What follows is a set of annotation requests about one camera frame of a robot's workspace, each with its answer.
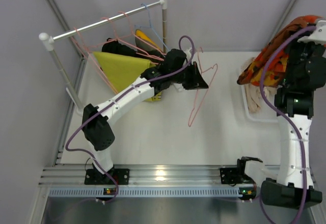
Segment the pink hanger of orange trousers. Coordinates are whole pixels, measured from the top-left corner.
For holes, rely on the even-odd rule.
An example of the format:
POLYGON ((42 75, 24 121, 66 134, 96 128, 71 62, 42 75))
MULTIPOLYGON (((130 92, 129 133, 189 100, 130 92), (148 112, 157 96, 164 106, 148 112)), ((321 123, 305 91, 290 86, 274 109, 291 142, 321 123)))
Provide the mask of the pink hanger of orange trousers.
POLYGON ((196 119, 201 107, 203 106, 204 100, 205 100, 208 92, 210 91, 210 87, 211 87, 211 85, 215 79, 215 76, 217 74, 217 71, 218 71, 217 63, 214 63, 213 65, 209 66, 208 68, 203 68, 201 60, 200 60, 200 55, 202 53, 204 53, 203 48, 199 47, 199 49, 197 49, 196 51, 197 51, 197 62, 199 65, 200 74, 206 75, 206 74, 209 74, 210 71, 212 73, 209 75, 209 79, 207 82, 208 88, 205 90, 200 90, 200 89, 196 90, 195 98, 194 98, 194 102, 193 102, 193 108, 191 110, 191 113, 189 115, 188 122, 187 122, 188 127, 192 127, 194 120, 196 119))

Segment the beige trousers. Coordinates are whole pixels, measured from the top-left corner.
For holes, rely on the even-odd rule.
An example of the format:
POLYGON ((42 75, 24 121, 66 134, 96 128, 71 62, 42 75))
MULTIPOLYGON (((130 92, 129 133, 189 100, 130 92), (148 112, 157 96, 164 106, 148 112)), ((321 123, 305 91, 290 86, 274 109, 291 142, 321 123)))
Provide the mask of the beige trousers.
MULTIPOLYGON (((255 114, 261 110, 261 100, 262 96, 260 93, 260 89, 257 86, 252 84, 244 85, 247 107, 249 113, 255 114)), ((277 89, 273 87, 264 87, 264 94, 267 98, 271 98, 276 94, 277 89)))

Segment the pink hanger of beige trousers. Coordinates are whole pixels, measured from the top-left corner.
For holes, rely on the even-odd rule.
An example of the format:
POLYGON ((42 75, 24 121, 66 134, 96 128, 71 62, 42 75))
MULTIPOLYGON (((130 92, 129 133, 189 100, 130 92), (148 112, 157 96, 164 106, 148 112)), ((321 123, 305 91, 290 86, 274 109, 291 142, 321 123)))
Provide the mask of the pink hanger of beige trousers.
POLYGON ((77 28, 74 27, 73 29, 76 31, 76 34, 78 35, 78 38, 81 41, 81 43, 79 43, 74 37, 70 37, 70 39, 73 41, 73 44, 77 47, 78 51, 80 51, 83 58, 86 60, 86 63, 90 64, 92 69, 97 73, 97 76, 102 79, 102 81, 114 92, 114 94, 117 94, 118 93, 117 89, 108 80, 107 76, 105 75, 98 61, 95 59, 95 56, 89 50, 88 46, 85 44, 85 41, 81 33, 77 30, 77 28))

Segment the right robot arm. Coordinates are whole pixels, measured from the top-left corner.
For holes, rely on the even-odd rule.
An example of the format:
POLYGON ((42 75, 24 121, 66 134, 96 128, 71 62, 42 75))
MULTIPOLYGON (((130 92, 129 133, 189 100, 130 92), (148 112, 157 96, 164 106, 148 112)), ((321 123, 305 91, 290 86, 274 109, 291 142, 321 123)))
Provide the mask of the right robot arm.
POLYGON ((314 92, 325 85, 325 46, 293 41, 281 56, 285 72, 268 73, 277 91, 267 105, 277 114, 281 136, 281 163, 277 176, 268 174, 258 158, 247 158, 244 174, 261 188, 265 205, 305 209, 320 204, 310 174, 309 134, 314 116, 314 92))

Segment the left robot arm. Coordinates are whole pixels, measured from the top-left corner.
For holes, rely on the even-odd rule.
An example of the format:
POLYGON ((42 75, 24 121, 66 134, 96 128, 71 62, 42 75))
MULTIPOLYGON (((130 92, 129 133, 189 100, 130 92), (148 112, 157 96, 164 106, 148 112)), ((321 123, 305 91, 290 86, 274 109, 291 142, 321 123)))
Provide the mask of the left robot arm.
POLYGON ((175 83, 185 90, 209 88, 197 62, 187 58, 182 50, 172 49, 162 63, 146 69, 115 97, 96 106, 88 104, 84 108, 82 131, 89 142, 93 165, 98 172, 104 175, 114 167, 110 146, 115 135, 111 126, 136 105, 175 83))

